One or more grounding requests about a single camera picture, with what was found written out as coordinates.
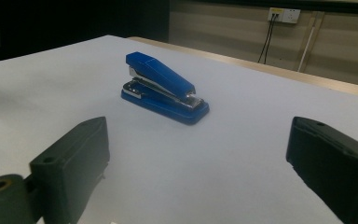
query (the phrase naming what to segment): stapler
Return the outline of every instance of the stapler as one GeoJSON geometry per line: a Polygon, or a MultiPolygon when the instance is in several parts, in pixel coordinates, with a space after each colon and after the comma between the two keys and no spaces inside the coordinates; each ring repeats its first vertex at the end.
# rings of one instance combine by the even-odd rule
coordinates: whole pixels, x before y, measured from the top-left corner
{"type": "Polygon", "coordinates": [[[133,52],[126,63],[133,79],[124,84],[123,99],[185,124],[195,124],[209,112],[193,84],[157,59],[133,52]]]}

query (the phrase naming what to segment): stapler metal magazine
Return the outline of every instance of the stapler metal magazine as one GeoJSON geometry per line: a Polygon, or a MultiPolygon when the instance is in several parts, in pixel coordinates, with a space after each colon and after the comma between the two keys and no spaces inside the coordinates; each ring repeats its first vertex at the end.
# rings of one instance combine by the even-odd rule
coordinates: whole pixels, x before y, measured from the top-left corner
{"type": "Polygon", "coordinates": [[[133,79],[124,84],[123,99],[185,124],[195,124],[209,112],[193,84],[157,59],[133,52],[126,63],[133,79]]]}

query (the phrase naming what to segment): wall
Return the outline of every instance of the wall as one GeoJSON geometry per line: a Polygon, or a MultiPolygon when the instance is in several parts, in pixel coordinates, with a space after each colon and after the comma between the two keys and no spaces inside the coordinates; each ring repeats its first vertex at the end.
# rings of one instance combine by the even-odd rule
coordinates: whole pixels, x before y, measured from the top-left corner
{"type": "MultiPolygon", "coordinates": [[[[170,43],[257,62],[269,29],[266,7],[171,1],[170,43]]],[[[275,23],[267,64],[297,70],[311,11],[275,23]]],[[[325,13],[304,72],[358,84],[358,15],[325,13]]]]}

